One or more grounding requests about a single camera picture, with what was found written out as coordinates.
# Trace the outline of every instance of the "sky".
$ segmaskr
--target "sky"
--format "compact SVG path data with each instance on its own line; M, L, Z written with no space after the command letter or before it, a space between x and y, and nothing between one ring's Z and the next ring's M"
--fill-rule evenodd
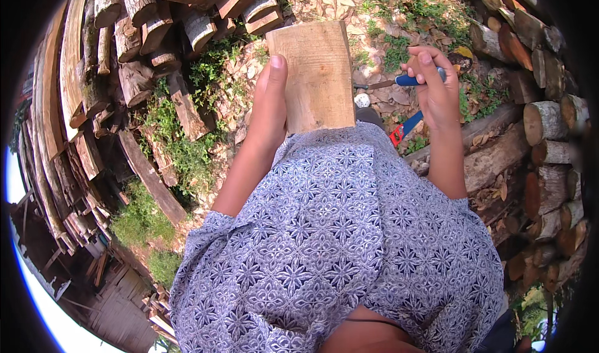
M21 175L19 172L19 162L17 156L10 154L8 148L5 150L6 157L6 200L10 203L17 203L25 195L25 189L23 182L21 181ZM60 306L54 301L54 299L46 292L44 287L38 282L37 278L29 271L25 262L19 253L19 265L25 278L25 283L29 288L32 298L34 299L35 305L37 306L40 315L46 325L48 326L51 334L54 336L58 344L66 353L79 353L84 348L89 353L112 353L122 352L120 349L116 349L109 343L103 342L93 334L89 333L83 327L80 327L75 321L65 314ZM151 347L149 352L163 352L160 348L155 351L154 347Z

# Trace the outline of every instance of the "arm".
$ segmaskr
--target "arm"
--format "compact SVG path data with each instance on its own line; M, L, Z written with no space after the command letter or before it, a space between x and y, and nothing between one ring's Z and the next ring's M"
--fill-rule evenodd
M415 76L424 122L431 133L431 160L428 180L450 199L467 197L464 182L464 150L460 128L458 75L451 62L431 46L415 46L408 51L414 57L401 67ZM436 66L447 72L441 80Z
M236 216L266 176L277 148L285 139L287 61L274 55L256 83L251 126L229 169L212 210Z

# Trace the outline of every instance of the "patterned shirt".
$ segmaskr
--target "patterned shirt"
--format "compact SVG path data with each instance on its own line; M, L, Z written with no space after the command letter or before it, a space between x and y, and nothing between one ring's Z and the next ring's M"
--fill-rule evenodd
M370 123L289 137L237 217L209 212L171 291L184 352L315 352L363 304L428 352L474 349L503 271L451 200Z

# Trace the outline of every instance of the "person's right hand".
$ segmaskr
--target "person's right hand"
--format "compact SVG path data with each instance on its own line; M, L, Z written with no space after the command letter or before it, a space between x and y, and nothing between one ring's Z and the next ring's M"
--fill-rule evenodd
M416 77L420 84L416 93L424 116L424 122L431 130L444 131L460 127L460 91L458 75L451 62L432 46L413 46L408 48L413 56L401 69L410 77ZM445 83L437 71L437 66L445 69Z

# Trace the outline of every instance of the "person's left hand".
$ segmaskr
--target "person's left hand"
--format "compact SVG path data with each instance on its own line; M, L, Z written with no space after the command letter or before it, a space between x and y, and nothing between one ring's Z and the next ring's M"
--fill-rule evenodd
M244 143L276 150L285 140L287 73L287 61L280 54L273 55L260 73L254 92L250 128Z

